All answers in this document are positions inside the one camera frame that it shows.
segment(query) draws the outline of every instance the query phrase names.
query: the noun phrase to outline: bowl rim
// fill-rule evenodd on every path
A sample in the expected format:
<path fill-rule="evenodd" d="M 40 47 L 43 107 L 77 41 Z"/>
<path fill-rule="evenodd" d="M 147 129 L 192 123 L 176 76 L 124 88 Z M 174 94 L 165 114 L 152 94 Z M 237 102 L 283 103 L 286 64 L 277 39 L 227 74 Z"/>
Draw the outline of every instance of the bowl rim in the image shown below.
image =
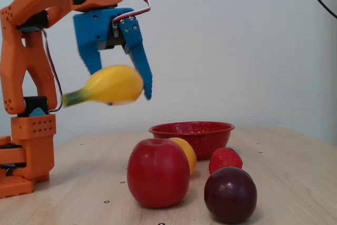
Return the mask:
<path fill-rule="evenodd" d="M 172 132 L 161 132 L 161 131 L 155 131 L 154 128 L 158 128 L 160 126 L 165 125 L 171 125 L 171 124 L 182 124 L 182 123 L 220 123 L 225 124 L 228 126 L 227 129 L 221 129 L 221 130 L 215 130 L 215 131 L 207 131 L 207 132 L 201 132 L 201 133 L 172 133 Z M 235 129 L 235 126 L 228 122 L 221 122 L 221 121 L 182 121 L 182 122 L 171 122 L 171 123 L 164 123 L 159 124 L 156 126 L 152 126 L 148 129 L 148 131 L 152 134 L 165 134 L 165 135 L 205 135 L 205 134 L 216 134 L 216 133 L 223 133 L 223 132 L 229 132 Z"/>

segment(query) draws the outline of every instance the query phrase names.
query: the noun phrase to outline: apple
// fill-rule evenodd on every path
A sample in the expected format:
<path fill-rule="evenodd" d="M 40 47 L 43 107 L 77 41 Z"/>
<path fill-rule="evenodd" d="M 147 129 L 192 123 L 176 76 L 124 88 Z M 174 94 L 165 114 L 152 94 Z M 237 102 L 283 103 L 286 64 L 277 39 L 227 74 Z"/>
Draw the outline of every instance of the apple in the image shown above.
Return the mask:
<path fill-rule="evenodd" d="M 127 185 L 142 206 L 175 206 L 184 199 L 189 184 L 189 162 L 174 141 L 146 139 L 133 149 L 127 165 Z"/>

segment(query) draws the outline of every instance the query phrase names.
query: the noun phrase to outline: red wire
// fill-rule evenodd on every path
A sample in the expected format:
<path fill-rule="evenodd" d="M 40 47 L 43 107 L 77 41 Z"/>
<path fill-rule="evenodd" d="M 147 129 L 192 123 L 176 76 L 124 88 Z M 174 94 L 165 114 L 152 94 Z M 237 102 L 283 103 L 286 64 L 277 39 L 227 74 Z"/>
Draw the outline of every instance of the red wire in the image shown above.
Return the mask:
<path fill-rule="evenodd" d="M 150 4 L 150 1 L 149 0 L 143 0 L 145 1 L 147 4 L 148 4 L 148 7 L 146 8 L 143 8 L 143 9 L 140 9 L 138 11 L 133 11 L 133 12 L 129 12 L 129 13 L 125 13 L 125 14 L 122 14 L 116 18 L 114 18 L 114 22 L 118 22 L 120 21 L 121 19 L 124 19 L 124 18 L 128 18 L 128 17 L 131 17 L 131 16 L 136 16 L 136 15 L 140 15 L 142 13 L 146 13 L 148 12 L 149 10 L 151 10 L 151 4 Z"/>
<path fill-rule="evenodd" d="M 53 60 L 52 60 L 52 57 L 51 57 L 51 53 L 50 53 L 50 50 L 49 50 L 49 46 L 48 46 L 48 39 L 47 39 L 47 32 L 46 30 L 42 29 L 42 32 L 44 34 L 44 37 L 45 37 L 45 46 L 46 46 L 46 53 L 47 53 L 47 58 L 48 58 L 48 61 L 49 61 L 49 64 L 52 68 L 52 72 L 55 76 L 55 79 L 56 79 L 56 83 L 57 83 L 57 86 L 58 86 L 58 90 L 60 92 L 60 95 L 61 95 L 61 103 L 60 105 L 58 106 L 57 109 L 54 109 L 54 110 L 49 110 L 49 113 L 52 113 L 52 112 L 57 112 L 61 109 L 62 105 L 63 105 L 63 100 L 62 100 L 62 88 L 61 88 L 61 84 L 60 84 L 60 80 L 58 79 L 58 76 L 57 76 L 57 73 L 56 73 L 56 70 L 55 70 L 55 66 L 54 66 L 54 63 L 53 63 Z"/>

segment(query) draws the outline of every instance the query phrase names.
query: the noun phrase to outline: plum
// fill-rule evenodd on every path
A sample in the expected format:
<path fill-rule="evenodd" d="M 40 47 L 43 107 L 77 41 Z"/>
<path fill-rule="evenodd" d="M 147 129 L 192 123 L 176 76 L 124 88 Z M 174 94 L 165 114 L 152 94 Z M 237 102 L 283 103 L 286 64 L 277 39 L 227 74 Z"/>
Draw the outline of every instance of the plum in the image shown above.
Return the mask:
<path fill-rule="evenodd" d="M 204 200 L 216 220 L 238 224 L 254 213 L 257 189 L 251 176 L 244 170 L 225 167 L 209 176 Z"/>

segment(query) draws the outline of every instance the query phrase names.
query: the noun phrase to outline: wooden table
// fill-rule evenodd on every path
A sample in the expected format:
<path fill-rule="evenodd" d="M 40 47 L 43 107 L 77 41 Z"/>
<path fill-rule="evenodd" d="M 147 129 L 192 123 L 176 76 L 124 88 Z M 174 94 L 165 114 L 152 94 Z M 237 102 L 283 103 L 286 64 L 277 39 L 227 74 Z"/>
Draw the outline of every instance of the wooden table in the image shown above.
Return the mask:
<path fill-rule="evenodd" d="M 125 183 L 127 160 L 149 137 L 91 135 L 65 143 L 55 151 L 50 182 L 33 194 L 0 200 L 0 224 L 218 224 L 203 200 L 208 161 L 197 164 L 179 206 L 149 210 L 134 201 Z M 246 224 L 337 224 L 336 147 L 285 128 L 236 129 L 228 146 L 257 186 L 257 209 Z"/>

